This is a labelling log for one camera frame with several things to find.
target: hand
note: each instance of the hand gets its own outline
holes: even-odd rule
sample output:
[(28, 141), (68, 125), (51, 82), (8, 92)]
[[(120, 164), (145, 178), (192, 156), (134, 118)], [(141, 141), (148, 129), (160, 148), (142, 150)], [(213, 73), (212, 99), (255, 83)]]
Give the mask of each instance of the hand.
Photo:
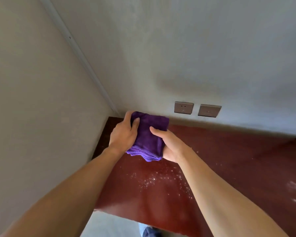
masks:
[(130, 149), (137, 137), (139, 118), (134, 120), (133, 126), (131, 127), (130, 118), (132, 113), (133, 111), (127, 111), (124, 120), (118, 123), (111, 133), (109, 147), (121, 153)]
[(177, 163), (179, 161), (179, 158), (182, 157), (183, 152), (185, 152), (185, 150), (189, 148), (182, 140), (180, 140), (169, 130), (161, 131), (151, 126), (150, 131), (152, 134), (163, 139), (164, 143), (166, 144), (163, 149), (163, 158), (169, 161)]

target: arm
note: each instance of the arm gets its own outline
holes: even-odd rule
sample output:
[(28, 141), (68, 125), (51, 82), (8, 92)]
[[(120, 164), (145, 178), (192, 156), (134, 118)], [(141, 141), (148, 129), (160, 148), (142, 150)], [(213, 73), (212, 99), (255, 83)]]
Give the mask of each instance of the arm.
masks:
[(131, 114), (114, 128), (101, 155), (35, 203), (2, 237), (80, 236), (112, 168), (136, 139), (139, 119), (131, 127)]
[(288, 237), (263, 210), (220, 178), (172, 132), (150, 130), (166, 144), (163, 157), (179, 164), (215, 237)]

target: light switch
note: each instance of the light switch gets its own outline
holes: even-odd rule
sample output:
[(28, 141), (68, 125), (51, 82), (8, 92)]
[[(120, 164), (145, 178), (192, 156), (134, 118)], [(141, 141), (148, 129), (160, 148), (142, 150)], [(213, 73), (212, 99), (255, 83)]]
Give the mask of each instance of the light switch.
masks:
[(216, 117), (221, 109), (220, 105), (206, 105), (201, 104), (198, 115), (206, 117)]
[(174, 103), (174, 112), (191, 115), (193, 106), (194, 103), (176, 101)]

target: white wall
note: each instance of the white wall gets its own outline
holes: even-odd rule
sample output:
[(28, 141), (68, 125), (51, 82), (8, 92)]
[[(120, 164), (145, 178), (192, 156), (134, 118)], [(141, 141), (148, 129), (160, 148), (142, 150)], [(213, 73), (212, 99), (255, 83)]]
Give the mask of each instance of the white wall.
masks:
[(120, 112), (296, 134), (296, 0), (51, 1)]
[(38, 0), (0, 0), (0, 233), (87, 162), (111, 109)]

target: wall trim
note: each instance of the wall trim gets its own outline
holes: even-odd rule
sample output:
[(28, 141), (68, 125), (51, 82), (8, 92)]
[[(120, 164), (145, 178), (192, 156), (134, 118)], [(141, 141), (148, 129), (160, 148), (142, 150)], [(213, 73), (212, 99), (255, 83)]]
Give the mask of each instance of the wall trim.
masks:
[(43, 4), (45, 10), (47, 11), (48, 15), (51, 17), (53, 22), (55, 23), (56, 27), (60, 30), (63, 37), (66, 39), (66, 41), (71, 46), (73, 52), (78, 57), (80, 62), (82, 63), (83, 67), (89, 74), (90, 78), (94, 81), (94, 83), (97, 85), (101, 95), (107, 102), (107, 104), (110, 106), (110, 108), (115, 112), (116, 115), (120, 116), (114, 102), (111, 100), (110, 96), (108, 95), (107, 91), (105, 90), (104, 86), (96, 76), (94, 70), (92, 69), (90, 63), (88, 62), (87, 58), (81, 51), (79, 45), (76, 43), (75, 39), (71, 35), (70, 31), (68, 30), (67, 26), (63, 22), (62, 18), (58, 14), (57, 10), (55, 9), (53, 3), (50, 0), (40, 0)]

